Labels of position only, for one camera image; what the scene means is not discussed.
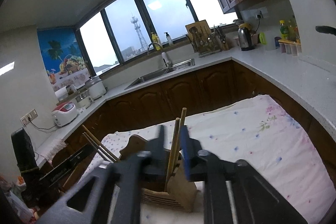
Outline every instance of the wall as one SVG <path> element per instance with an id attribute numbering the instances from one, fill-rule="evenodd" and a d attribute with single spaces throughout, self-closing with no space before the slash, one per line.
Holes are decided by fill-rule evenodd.
<path id="1" fill-rule="evenodd" d="M 267 40 L 281 36 L 279 21 L 291 19 L 294 15 L 289 0 L 263 1 L 240 11 L 242 19 L 249 22 L 253 30 L 258 27 L 258 20 L 254 19 L 254 15 L 260 10 L 264 18 L 260 20 L 257 32 L 264 32 Z"/>
<path id="2" fill-rule="evenodd" d="M 232 37 L 236 36 L 237 34 L 238 33 L 236 31 L 227 33 L 226 38 L 227 40 L 229 40 L 229 42 L 231 42 Z M 198 53 L 194 53 L 191 44 L 187 44 L 185 46 L 167 51 L 167 55 L 172 63 L 176 64 L 194 58 L 195 56 L 198 56 Z M 148 74 L 158 69 L 162 69 L 164 67 L 165 65 L 163 63 L 161 55 L 157 55 L 141 63 L 133 65 L 126 70 L 111 75 L 107 79 L 103 80 L 103 84 L 108 89 L 112 89 L 116 86 L 131 82 L 142 75 Z"/>
<path id="3" fill-rule="evenodd" d="M 11 143 L 11 133 L 22 127 L 20 118 L 36 109 L 34 124 L 49 128 L 54 125 L 51 110 L 58 102 L 46 74 L 36 27 L 29 26 L 0 33 L 0 67 L 15 62 L 14 69 L 0 76 L 0 174 L 16 181 L 20 174 Z M 34 149 L 50 133 L 26 128 Z"/>
<path id="4" fill-rule="evenodd" d="M 332 0 L 290 0 L 290 3 L 297 20 L 303 55 L 336 65 L 336 37 L 315 31 L 316 25 L 336 27 L 335 3 Z"/>

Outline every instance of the white bed sheet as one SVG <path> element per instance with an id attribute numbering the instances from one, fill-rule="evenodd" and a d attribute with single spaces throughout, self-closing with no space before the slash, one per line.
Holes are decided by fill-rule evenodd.
<path id="1" fill-rule="evenodd" d="M 189 134 L 204 149 L 228 161 L 247 160 L 284 196 L 309 224 L 318 223 L 336 198 L 333 183 L 303 128 L 270 96 L 262 95 L 185 119 Z M 166 122 L 170 148 L 174 121 Z M 102 143 L 116 156 L 133 134 L 155 138 L 157 126 L 107 135 Z M 82 178 L 99 166 L 96 154 Z M 202 183 L 197 183 L 202 190 Z M 193 213 L 142 204 L 141 223 L 203 223 L 202 197 Z"/>

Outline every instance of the ceiling light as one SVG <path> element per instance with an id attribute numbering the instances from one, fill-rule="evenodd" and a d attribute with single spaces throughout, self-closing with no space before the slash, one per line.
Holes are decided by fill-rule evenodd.
<path id="1" fill-rule="evenodd" d="M 161 8 L 162 5 L 161 5 L 161 3 L 158 0 L 156 0 L 156 1 L 148 4 L 148 7 L 151 8 L 153 11 L 155 11 L 155 10 Z"/>
<path id="2" fill-rule="evenodd" d="M 15 62 L 12 62 L 12 63 L 0 68 L 0 75 L 3 75 L 4 73 L 12 70 L 14 68 L 14 63 Z"/>

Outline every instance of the faucet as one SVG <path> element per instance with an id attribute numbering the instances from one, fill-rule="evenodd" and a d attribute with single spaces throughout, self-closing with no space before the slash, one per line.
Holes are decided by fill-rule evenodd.
<path id="1" fill-rule="evenodd" d="M 159 45 L 160 50 L 161 50 L 161 56 L 162 56 L 163 62 L 164 62 L 165 65 L 166 65 L 166 68 L 171 68 L 173 64 L 172 64 L 172 62 L 169 60 L 168 55 L 163 51 L 163 47 L 162 47 L 159 43 L 157 43 L 157 42 L 152 42 L 152 43 L 150 43 L 150 44 L 148 45 L 148 47 L 147 47 L 147 55 L 149 55 L 149 47 L 150 47 L 151 45 L 153 45 L 153 47 L 154 47 L 154 44 Z"/>

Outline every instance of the stainless steel sink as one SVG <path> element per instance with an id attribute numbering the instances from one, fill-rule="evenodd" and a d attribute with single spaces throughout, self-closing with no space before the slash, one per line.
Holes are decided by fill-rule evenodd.
<path id="1" fill-rule="evenodd" d="M 127 88 L 125 89 L 129 89 L 135 85 L 139 85 L 141 83 L 147 82 L 149 80 L 158 78 L 162 75 L 168 74 L 170 72 L 176 71 L 176 70 L 180 70 L 180 69 L 184 69 L 187 67 L 191 67 L 195 65 L 195 61 L 194 59 L 190 59 L 190 60 L 186 60 L 183 61 L 181 63 L 178 63 L 176 65 L 173 65 L 171 68 L 164 68 L 164 69 L 160 69 L 160 70 L 156 70 L 154 72 L 151 72 L 149 74 L 143 75 L 137 79 L 135 79 Z"/>

